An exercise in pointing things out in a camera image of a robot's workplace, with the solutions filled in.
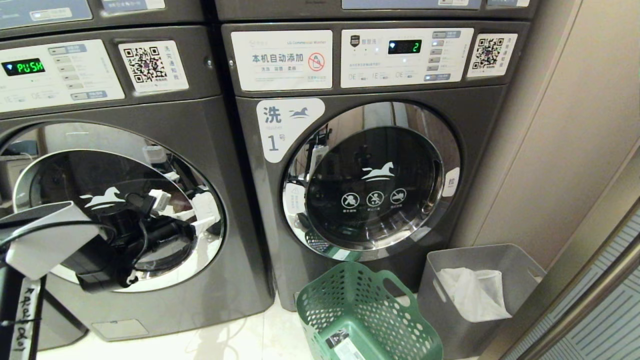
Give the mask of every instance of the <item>white plastic bag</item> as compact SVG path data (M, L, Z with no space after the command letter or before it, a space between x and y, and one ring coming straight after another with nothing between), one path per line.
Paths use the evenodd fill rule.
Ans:
M502 295L502 272L455 268L442 269L437 275L466 321L486 322L511 318Z

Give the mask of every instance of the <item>white floor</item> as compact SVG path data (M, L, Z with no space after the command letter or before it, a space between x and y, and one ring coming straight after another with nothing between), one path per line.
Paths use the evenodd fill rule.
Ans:
M89 333L69 347L38 353L38 360L86 359L311 360L312 357L298 315L282 309L276 297L275 304L265 313L204 329L114 343Z

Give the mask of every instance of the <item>detergent notice sign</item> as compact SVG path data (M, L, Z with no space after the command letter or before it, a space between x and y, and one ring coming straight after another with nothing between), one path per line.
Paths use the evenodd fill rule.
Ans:
M244 91L332 87L331 30L231 33Z

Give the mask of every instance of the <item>prohibition symbol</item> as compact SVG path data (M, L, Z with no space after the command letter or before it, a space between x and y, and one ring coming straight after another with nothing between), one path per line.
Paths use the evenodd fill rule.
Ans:
M309 67L313 71L324 69L324 56L321 53L313 53L309 56Z

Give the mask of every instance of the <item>green laundry basket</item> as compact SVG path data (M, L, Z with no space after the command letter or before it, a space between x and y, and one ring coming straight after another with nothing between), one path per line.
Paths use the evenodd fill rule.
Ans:
M385 289L385 279L409 297L409 306ZM305 286L296 307L316 360L442 360L440 337L392 272L340 263Z

